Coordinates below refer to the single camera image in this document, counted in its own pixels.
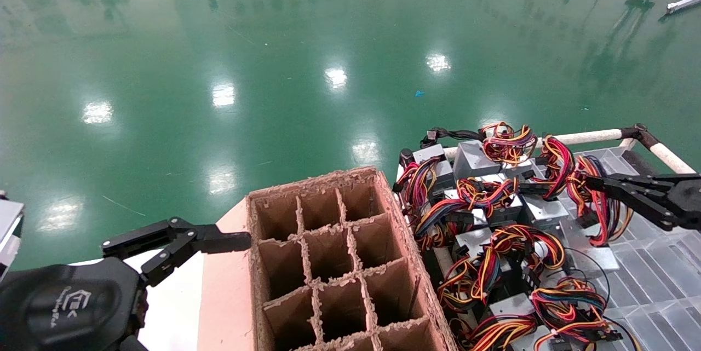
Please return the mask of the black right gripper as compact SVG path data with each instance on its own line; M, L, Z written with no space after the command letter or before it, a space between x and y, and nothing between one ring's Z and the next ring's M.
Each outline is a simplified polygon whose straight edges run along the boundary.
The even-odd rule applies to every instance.
M586 186L623 202L664 231L700 226L699 174L589 175ZM671 191L671 200L661 193L668 191Z

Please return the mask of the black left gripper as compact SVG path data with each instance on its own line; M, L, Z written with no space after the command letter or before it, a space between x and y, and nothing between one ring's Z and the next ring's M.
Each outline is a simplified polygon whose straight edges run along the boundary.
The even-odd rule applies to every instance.
M144 350L147 289L123 261L51 264L2 280L3 350Z

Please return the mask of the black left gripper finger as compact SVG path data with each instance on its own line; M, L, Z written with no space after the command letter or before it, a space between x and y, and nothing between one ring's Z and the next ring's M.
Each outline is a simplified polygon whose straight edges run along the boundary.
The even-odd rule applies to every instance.
M182 218L169 218L104 241L102 255L124 260L160 249L141 269L145 283L157 286L197 253L247 251L251 246L250 232L222 232L216 225L193 225Z

